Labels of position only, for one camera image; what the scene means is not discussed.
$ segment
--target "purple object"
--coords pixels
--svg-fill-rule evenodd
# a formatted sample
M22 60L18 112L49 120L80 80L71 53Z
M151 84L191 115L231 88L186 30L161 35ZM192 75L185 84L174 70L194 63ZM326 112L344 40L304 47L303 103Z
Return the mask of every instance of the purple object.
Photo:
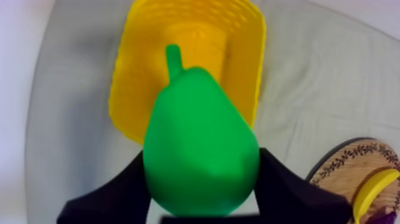
M367 224L394 224L396 220L397 214L392 211L389 214L386 214L378 219L375 219L374 221L367 222Z

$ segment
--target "wooden plate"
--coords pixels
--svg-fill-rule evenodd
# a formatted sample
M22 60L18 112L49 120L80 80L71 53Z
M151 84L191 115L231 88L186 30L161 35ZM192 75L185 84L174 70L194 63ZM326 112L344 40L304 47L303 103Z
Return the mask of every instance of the wooden plate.
M357 192L375 173L395 168L400 162L394 150L387 144L371 138L358 138L344 142L331 151L308 176L311 184L343 195L351 204ZM373 201L361 223L399 211L400 180L386 187Z

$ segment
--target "green pear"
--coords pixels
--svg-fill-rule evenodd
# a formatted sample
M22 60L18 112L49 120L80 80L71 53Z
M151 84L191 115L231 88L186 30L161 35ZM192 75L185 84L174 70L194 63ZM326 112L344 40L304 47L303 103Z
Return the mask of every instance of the green pear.
M148 189L176 216L225 216L256 183L257 140L206 70L183 69L177 45L167 47L167 64L170 84L155 101L143 148Z

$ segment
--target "yellow plastic basket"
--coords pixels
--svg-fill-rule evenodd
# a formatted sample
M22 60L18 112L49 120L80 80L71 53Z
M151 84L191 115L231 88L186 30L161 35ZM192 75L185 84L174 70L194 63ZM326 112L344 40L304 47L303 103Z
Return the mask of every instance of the yellow plastic basket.
M154 101L169 83L165 48L176 43L184 68L207 69L252 126L264 41L264 18L247 0L134 2L112 79L109 105L114 125L143 143Z

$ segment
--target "yellow banana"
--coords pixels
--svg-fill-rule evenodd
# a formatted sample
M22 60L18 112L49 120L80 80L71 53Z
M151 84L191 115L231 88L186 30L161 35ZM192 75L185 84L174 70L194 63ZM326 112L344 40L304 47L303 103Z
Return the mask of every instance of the yellow banana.
M371 203L378 194L400 176L396 169L387 169L376 173L361 187L353 205L353 216L356 224L360 224L360 218L368 211Z

